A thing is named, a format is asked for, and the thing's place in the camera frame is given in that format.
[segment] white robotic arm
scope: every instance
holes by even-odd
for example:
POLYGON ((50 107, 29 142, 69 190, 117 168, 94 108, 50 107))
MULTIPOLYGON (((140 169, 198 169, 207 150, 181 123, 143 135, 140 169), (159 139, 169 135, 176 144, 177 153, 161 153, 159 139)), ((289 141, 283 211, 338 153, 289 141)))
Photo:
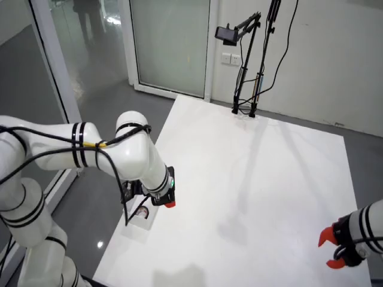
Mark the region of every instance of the white robotic arm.
POLYGON ((327 265, 333 269, 358 266, 372 253, 383 254, 383 200, 377 201, 325 228, 319 239, 320 247, 326 240, 339 247, 327 265))
POLYGON ((16 242, 28 248, 19 286, 89 285, 65 257, 66 234, 53 222, 40 186, 12 171, 27 153, 44 170, 98 167, 117 179, 139 181, 154 205, 172 207, 174 170, 166 167, 144 127, 149 128, 142 114, 125 112, 117 120, 116 139, 105 143, 92 123, 44 126, 0 116, 0 215, 16 242))

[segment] light switch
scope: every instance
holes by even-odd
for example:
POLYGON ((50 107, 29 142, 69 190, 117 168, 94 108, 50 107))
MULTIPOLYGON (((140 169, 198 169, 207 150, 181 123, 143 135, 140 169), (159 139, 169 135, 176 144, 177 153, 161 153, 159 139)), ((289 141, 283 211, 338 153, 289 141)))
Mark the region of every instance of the light switch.
POLYGON ((221 62, 224 64, 230 64, 230 58, 232 57, 229 53, 222 53, 222 59, 221 62))
POLYGON ((241 64, 241 56, 232 54, 232 58, 230 60, 230 64, 239 66, 241 64))

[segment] black cable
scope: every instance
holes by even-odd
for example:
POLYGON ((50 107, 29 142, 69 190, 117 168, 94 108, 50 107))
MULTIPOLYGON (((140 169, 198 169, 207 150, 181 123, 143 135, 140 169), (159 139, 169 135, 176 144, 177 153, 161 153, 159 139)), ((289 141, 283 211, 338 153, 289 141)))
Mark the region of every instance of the black cable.
POLYGON ((8 240, 7 249, 5 250, 4 256, 3 256, 3 258, 1 259, 1 262, 0 262, 0 265, 1 265, 0 266, 0 278, 1 278, 2 271, 4 269, 5 261, 7 260, 7 257, 8 257, 9 253, 12 250, 12 247, 11 247, 12 238, 13 238, 13 236, 11 234, 10 238, 8 240))
MULTIPOLYGON (((59 141, 69 142, 69 143, 72 143, 72 144, 79 144, 79 145, 83 144, 80 141, 73 141, 72 139, 67 139, 67 138, 63 138, 61 136, 55 136, 55 135, 51 135, 51 134, 48 134, 48 133, 39 132, 37 130, 29 129, 27 127, 5 127, 5 126, 0 126, 0 133, 3 133, 3 132, 13 132, 15 130, 23 130, 23 131, 26 131, 26 132, 34 133, 36 135, 40 135, 40 136, 44 136, 44 137, 52 138, 52 139, 57 139, 59 141)), ((136 133, 138 133, 138 132, 140 132, 142 130, 145 130, 147 133, 150 133, 151 127, 148 124, 146 124, 144 126, 135 127, 134 129, 128 131, 127 133, 125 133, 125 134, 123 134, 123 135, 121 135, 121 136, 119 136, 119 137, 117 137, 115 139, 112 139, 112 140, 106 142, 106 145, 112 145, 112 144, 119 143, 122 140, 127 139, 127 138, 133 136, 134 134, 136 134, 136 133)), ((35 156, 29 158, 23 164, 21 164, 18 168, 16 168, 14 171, 12 171, 9 175, 7 175, 6 177, 2 178, 0 180, 0 185, 3 184, 4 182, 6 182, 7 180, 9 180, 11 177, 13 177, 18 172, 20 172, 29 163, 33 162, 34 160, 36 160, 36 159, 38 159, 40 157, 43 157, 43 156, 46 156, 46 155, 51 155, 51 154, 63 153, 63 152, 72 152, 72 151, 94 151, 95 153, 100 152, 101 154, 103 154, 108 159, 108 161, 109 161, 109 163, 110 163, 110 165, 112 167, 112 170, 114 172, 114 176, 116 178, 116 181, 118 183, 118 187, 120 189, 121 198, 123 199, 124 192, 123 192, 123 188, 122 188, 122 185, 121 185, 121 182, 120 182, 120 177, 118 175, 118 171, 117 171, 117 169, 116 169, 116 167, 114 165, 114 162, 113 162, 112 158, 105 151, 103 151, 101 148, 98 147, 98 145, 96 145, 95 147, 79 146, 79 147, 62 148, 62 149, 56 149, 56 150, 52 150, 52 151, 42 152, 42 153, 40 153, 38 155, 35 155, 35 156)), ((128 218, 127 218, 126 203, 123 203, 123 206, 124 206, 125 225, 127 225, 128 218)))
POLYGON ((241 46, 241 61, 242 61, 241 68, 242 68, 244 66, 244 55, 242 53, 242 38, 241 40, 239 40, 239 45, 241 46))
POLYGON ((69 142, 71 144, 79 144, 79 145, 83 144, 80 141, 75 141, 75 140, 72 140, 72 139, 67 139, 67 138, 64 138, 62 136, 51 135, 49 133, 39 132, 37 130, 29 129, 27 127, 5 127, 5 126, 0 126, 0 133, 12 132, 12 131, 15 131, 15 130, 23 130, 24 132, 34 133, 35 135, 44 136, 44 137, 50 138, 50 139, 57 139, 59 141, 69 142))
MULTIPOLYGON (((9 173, 6 177, 2 178, 0 180, 0 185, 2 185, 4 182, 6 182, 7 180, 9 180, 10 178, 12 178, 14 175, 16 175, 17 173, 19 173, 22 169, 24 169, 28 164, 30 164, 31 162, 37 160, 38 158, 40 157, 45 157, 47 155, 52 155, 52 154, 61 154, 61 153, 64 153, 64 152, 73 152, 73 151, 96 151, 96 148, 93 148, 93 147, 89 147, 89 146, 78 146, 78 147, 71 147, 71 148, 61 148, 61 149, 55 149, 55 150, 52 150, 52 151, 44 151, 40 154, 37 154, 33 157, 30 157, 29 159, 27 159, 26 161, 24 161, 18 168, 14 169, 11 173, 9 173)), ((110 157, 110 155, 108 153, 106 153, 103 149, 98 149, 98 152, 103 154, 107 160, 109 161, 111 167, 112 167, 112 170, 113 170, 113 173, 114 173, 114 177, 118 183, 118 188, 120 189, 120 193, 121 193, 121 197, 123 198, 124 197, 124 191, 123 191, 123 187, 122 187, 122 184, 121 184, 121 181, 120 181, 120 177, 118 175, 118 171, 117 171, 117 168, 115 167, 115 164, 112 160, 112 158, 110 157)), ((126 208, 126 203, 123 205, 124 206, 124 215, 125 215, 125 224, 127 225, 127 208, 126 208)))
MULTIPOLYGON (((282 63, 284 57, 285 57, 286 54, 287 54, 288 47, 289 47, 289 44, 290 44, 290 32, 291 32, 291 27, 292 27, 292 25, 293 25, 293 21, 294 21, 294 18, 295 18, 295 14, 296 14, 296 11, 297 11, 297 8, 298 8, 298 3, 299 3, 299 0, 297 0, 297 1, 296 1, 296 4, 295 4, 294 13, 293 13, 293 16, 292 16, 292 18, 291 18, 290 25, 289 25, 289 27, 288 27, 286 50, 285 50, 285 52, 284 52, 284 54, 283 54, 281 60, 279 61, 278 66, 276 67, 276 71, 275 71, 275 75, 274 75, 273 83, 272 83, 272 85, 271 85, 269 88, 267 88, 266 90, 261 91, 258 95, 263 94, 263 93, 266 93, 267 91, 271 90, 272 87, 273 87, 274 84, 275 84, 275 80, 276 80, 276 76, 277 76, 277 74, 278 74, 279 67, 281 66, 281 63, 282 63)), ((267 20, 266 20, 266 25, 265 25, 265 39, 263 40, 263 53, 266 52, 266 51, 265 51, 265 44, 266 44, 266 30, 267 30, 267 26, 268 26, 268 25, 267 25, 267 20)), ((243 105, 243 104, 245 104, 245 103, 248 103, 248 102, 250 102, 250 101, 253 100, 253 99, 254 99, 254 96, 252 96, 251 98, 249 98, 249 99, 247 99, 247 100, 244 100, 244 102, 243 102, 243 103, 240 103, 239 105, 243 105)))
POLYGON ((267 91, 271 90, 272 87, 273 87, 274 84, 275 84, 276 75, 278 74, 279 67, 281 66, 281 63, 282 63, 282 61, 283 61, 283 59, 284 59, 284 57, 286 56, 287 51, 288 51, 288 45, 289 45, 289 43, 290 43, 290 32, 291 32, 291 27, 292 27, 292 25, 293 25, 293 21, 294 21, 294 18, 295 18, 295 14, 296 14, 296 11, 297 11, 297 8, 298 8, 298 2, 299 2, 299 0, 297 0, 297 2, 296 2, 296 4, 295 4, 294 13, 293 13, 293 16, 292 16, 292 18, 291 18, 290 26, 288 27, 286 50, 285 50, 285 53, 283 54, 281 60, 279 61, 278 66, 276 67, 276 71, 275 71, 275 75, 274 75, 273 83, 272 83, 272 85, 271 85, 269 88, 267 88, 266 90, 261 91, 258 95, 263 94, 263 93, 266 93, 267 91))
POLYGON ((117 143, 123 141, 124 139, 127 139, 127 138, 135 135, 136 133, 139 133, 142 130, 145 130, 149 134, 151 132, 151 126, 146 124, 144 126, 135 127, 134 129, 131 129, 127 133, 124 133, 123 135, 106 142, 106 145, 117 144, 117 143))
POLYGON ((142 207, 142 205, 144 205, 145 201, 147 201, 149 197, 150 197, 149 194, 148 194, 147 196, 145 196, 145 198, 143 199, 143 201, 140 202, 140 204, 137 206, 137 208, 133 211, 132 215, 131 215, 131 216, 129 217, 129 219, 127 220, 127 223, 129 223, 130 220, 132 220, 132 218, 133 218, 134 216, 136 216, 136 214, 137 214, 137 212, 138 212, 138 209, 139 209, 140 207, 142 207))
POLYGON ((354 246, 355 244, 358 244, 358 243, 371 242, 371 241, 375 241, 375 240, 376 241, 381 241, 381 240, 383 240, 383 236, 355 239, 355 240, 353 240, 351 242, 341 244, 334 251, 334 256, 333 256, 334 260, 339 260, 342 257, 342 254, 343 254, 344 250, 347 247, 352 247, 352 246, 354 246))

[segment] gray floor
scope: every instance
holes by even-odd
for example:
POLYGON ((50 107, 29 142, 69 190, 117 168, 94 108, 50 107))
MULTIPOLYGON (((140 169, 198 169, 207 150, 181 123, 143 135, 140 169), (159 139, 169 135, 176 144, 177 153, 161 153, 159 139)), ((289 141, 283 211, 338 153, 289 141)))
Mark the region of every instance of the gray floor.
MULTIPOLYGON (((109 5, 107 10, 114 11, 110 13, 118 17, 117 1, 105 2, 109 5)), ((127 83, 120 28, 107 24, 103 37, 87 46, 81 38, 83 34, 78 16, 72 10, 72 1, 52 13, 83 120, 95 123, 103 138, 111 138, 117 117, 124 111, 137 110, 153 126, 151 137, 155 141, 173 101, 137 92, 127 83)), ((342 135, 358 207, 383 197, 382 138, 269 112, 259 114, 342 135)), ((68 233, 68 256, 84 275, 93 277, 121 215, 115 180, 96 169, 85 170, 55 210, 54 220, 68 233), (104 245, 99 249, 100 241, 104 245)), ((379 258, 372 257, 369 267, 372 278, 383 277, 383 263, 379 258)), ((16 286, 17 278, 15 274, 8 286, 16 286)))

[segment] white table surface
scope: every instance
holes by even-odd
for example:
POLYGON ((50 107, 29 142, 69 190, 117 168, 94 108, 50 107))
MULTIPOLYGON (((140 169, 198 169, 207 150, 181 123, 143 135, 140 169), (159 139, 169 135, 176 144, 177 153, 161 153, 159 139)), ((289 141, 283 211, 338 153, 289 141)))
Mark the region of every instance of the white table surface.
POLYGON ((150 231, 121 218, 94 279, 108 286, 370 286, 332 270, 321 230, 356 210, 343 137, 178 96, 156 143, 177 206, 150 231))

